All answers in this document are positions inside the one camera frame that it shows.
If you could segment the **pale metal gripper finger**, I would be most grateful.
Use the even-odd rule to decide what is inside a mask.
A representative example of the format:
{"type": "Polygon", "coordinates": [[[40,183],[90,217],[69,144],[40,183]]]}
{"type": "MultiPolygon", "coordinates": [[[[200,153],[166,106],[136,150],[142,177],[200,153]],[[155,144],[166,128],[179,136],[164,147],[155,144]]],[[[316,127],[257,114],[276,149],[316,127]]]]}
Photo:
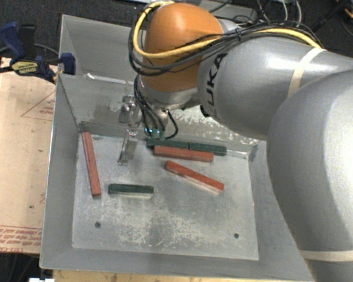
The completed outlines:
{"type": "Polygon", "coordinates": [[[122,150],[120,151],[120,154],[119,154],[118,164],[120,165],[123,165],[128,162],[128,159],[129,159],[127,154],[128,146],[129,146],[128,141],[129,141],[129,137],[126,136],[122,143],[122,150]]]}
{"type": "Polygon", "coordinates": [[[133,156],[135,155],[136,147],[138,144],[138,137],[137,137],[137,132],[135,131],[128,131],[128,138],[129,138],[129,146],[128,146],[128,151],[127,151],[127,156],[129,157],[128,162],[133,159],[133,156]]]}

